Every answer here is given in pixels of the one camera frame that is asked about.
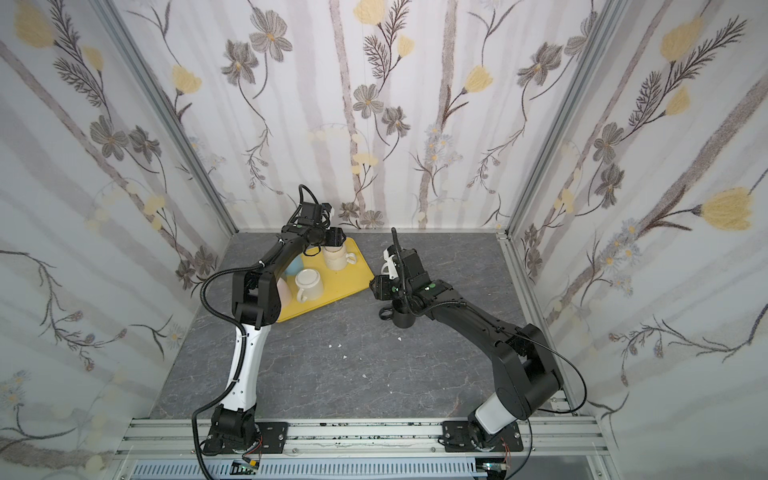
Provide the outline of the beige mug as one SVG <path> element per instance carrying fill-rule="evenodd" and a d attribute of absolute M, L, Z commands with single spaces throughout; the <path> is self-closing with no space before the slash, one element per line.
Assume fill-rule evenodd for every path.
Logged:
<path fill-rule="evenodd" d="M 324 246 L 322 255 L 325 266 L 331 271 L 342 271 L 348 265 L 357 263 L 357 256 L 354 252 L 347 249 L 346 245 Z"/>

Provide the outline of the yellow tray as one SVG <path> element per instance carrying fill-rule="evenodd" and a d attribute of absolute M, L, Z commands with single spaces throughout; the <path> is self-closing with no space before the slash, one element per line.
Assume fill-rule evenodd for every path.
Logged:
<path fill-rule="evenodd" d="M 342 271 L 329 270 L 325 266 L 322 254 L 312 257 L 308 257 L 302 254 L 304 258 L 304 269 L 315 269 L 318 270 L 321 274 L 324 285 L 324 293 L 318 300 L 299 303 L 296 300 L 297 287 L 294 281 L 295 276 L 285 277 L 283 275 L 283 279 L 286 280 L 292 291 L 293 300 L 287 308 L 281 308 L 278 322 L 285 322 L 287 320 L 296 318 L 305 313 L 316 310 L 320 307 L 324 307 L 368 288 L 369 282 L 374 277 L 374 273 L 368 266 L 366 259 L 362 255 L 361 250 L 354 239 L 347 238 L 345 245 L 349 251 L 356 254 L 357 263 L 355 265 L 348 265 Z"/>

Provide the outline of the black mug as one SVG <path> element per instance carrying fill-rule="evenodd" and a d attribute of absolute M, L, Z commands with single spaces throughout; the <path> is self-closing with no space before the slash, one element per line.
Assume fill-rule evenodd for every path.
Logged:
<path fill-rule="evenodd" d="M 378 316 L 383 321 L 389 321 L 400 329 L 411 328 L 416 321 L 416 317 L 409 313 L 404 307 L 396 304 L 382 307 Z"/>

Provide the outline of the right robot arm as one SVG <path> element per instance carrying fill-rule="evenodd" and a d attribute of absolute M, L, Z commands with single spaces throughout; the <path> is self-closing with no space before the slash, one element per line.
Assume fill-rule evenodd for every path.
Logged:
<path fill-rule="evenodd" d="M 391 245 L 381 273 L 370 282 L 387 305 L 379 317 L 408 329 L 425 316 L 450 327 L 491 362 L 494 391 L 468 416 L 473 446 L 488 449 L 503 430 L 528 419 L 563 386 L 554 352 L 536 326 L 509 324 L 466 300 L 452 285 L 433 280 L 414 249 Z"/>

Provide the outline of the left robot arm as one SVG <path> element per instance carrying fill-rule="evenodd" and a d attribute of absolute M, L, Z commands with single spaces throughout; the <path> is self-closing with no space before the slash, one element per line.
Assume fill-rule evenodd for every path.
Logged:
<path fill-rule="evenodd" d="M 214 273 L 201 287 L 204 309 L 236 329 L 235 350 L 223 393 L 192 414 L 195 454 L 202 458 L 247 452 L 261 435 L 255 421 L 257 378 L 271 326 L 282 309 L 278 280 L 288 266 L 307 250 L 336 245 L 346 239 L 331 225 L 332 206 L 302 202 L 277 235 L 275 244 L 255 263 Z M 232 280 L 231 312 L 210 304 L 207 290 L 213 281 L 229 275 Z"/>

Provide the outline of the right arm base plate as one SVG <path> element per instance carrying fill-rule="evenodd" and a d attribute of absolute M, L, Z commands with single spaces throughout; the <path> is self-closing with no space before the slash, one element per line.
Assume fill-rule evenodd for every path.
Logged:
<path fill-rule="evenodd" d="M 524 450 L 518 424 L 513 422 L 495 434 L 487 433 L 479 423 L 469 420 L 446 420 L 437 442 L 449 453 L 511 452 Z"/>

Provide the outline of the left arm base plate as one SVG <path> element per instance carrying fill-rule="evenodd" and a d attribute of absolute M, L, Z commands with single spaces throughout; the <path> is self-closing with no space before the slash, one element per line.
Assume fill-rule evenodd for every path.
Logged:
<path fill-rule="evenodd" d="M 283 452 L 289 424 L 287 422 L 251 422 L 239 427 L 212 426 L 202 442 L 202 453 L 221 454 Z"/>

